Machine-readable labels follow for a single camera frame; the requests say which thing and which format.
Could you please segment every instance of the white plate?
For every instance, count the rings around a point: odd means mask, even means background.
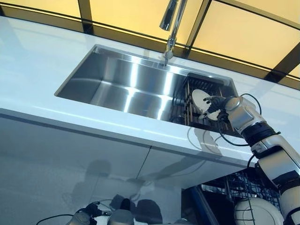
[[[208,110],[208,108],[211,105],[211,103],[207,104],[205,101],[203,101],[203,99],[207,97],[210,97],[210,95],[203,90],[195,89],[192,93],[193,104],[197,108],[200,114]],[[220,110],[213,112],[209,114],[207,117],[211,120],[217,120],[217,116],[219,115],[219,112]]]
[[[283,225],[283,217],[279,210],[261,198],[250,198],[255,225]],[[234,208],[234,218],[237,225],[253,225],[253,221],[243,220],[252,219],[251,211],[249,210],[248,199],[238,202]]]

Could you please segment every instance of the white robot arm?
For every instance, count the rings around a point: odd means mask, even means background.
[[[280,192],[285,225],[300,225],[300,155],[268,125],[244,97],[207,97],[211,103],[202,118],[221,110],[218,123],[230,122],[246,140],[258,162],[255,165]]]

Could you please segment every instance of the sink basin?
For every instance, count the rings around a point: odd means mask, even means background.
[[[225,95],[236,95],[230,78],[164,66],[159,61],[100,45],[92,48],[55,95],[125,113],[186,124],[184,113],[187,93],[184,84],[187,84],[190,74],[199,81],[197,88],[209,94],[216,95],[210,93],[213,84],[208,82],[213,81],[220,90],[230,87],[230,92]],[[180,111],[176,108],[177,118],[174,119],[176,104]]]

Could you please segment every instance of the metal rack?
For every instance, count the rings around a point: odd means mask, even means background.
[[[199,119],[200,113],[194,106],[192,100],[192,92],[195,89],[203,90],[211,96],[234,96],[233,89],[224,85],[221,80],[209,77],[199,78],[199,75],[190,73],[184,83],[175,89],[170,122],[218,132],[216,121]],[[229,124],[222,124],[221,130],[224,134],[240,137]]]
[[[209,181],[200,185],[203,191],[209,191],[219,194],[224,194],[233,206],[239,201],[248,201],[249,211],[251,211],[252,219],[243,219],[253,221],[255,225],[255,219],[250,203],[251,197],[262,198],[280,211],[279,192],[264,185],[262,180],[256,174],[254,168],[248,168],[240,172],[230,174],[228,176]]]

